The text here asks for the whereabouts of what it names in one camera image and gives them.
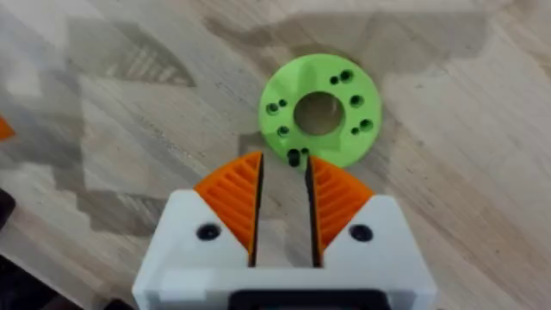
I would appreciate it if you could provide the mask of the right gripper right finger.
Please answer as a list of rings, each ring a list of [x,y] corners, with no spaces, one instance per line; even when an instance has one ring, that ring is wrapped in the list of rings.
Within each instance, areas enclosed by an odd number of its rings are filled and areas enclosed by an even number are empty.
[[[311,156],[305,173],[313,266],[423,272],[424,259],[397,201]]]

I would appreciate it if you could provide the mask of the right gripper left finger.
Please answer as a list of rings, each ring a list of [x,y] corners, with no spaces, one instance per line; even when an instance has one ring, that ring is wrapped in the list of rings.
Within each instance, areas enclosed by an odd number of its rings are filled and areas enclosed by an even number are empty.
[[[262,189],[263,154],[249,152],[172,192],[144,267],[254,267]]]

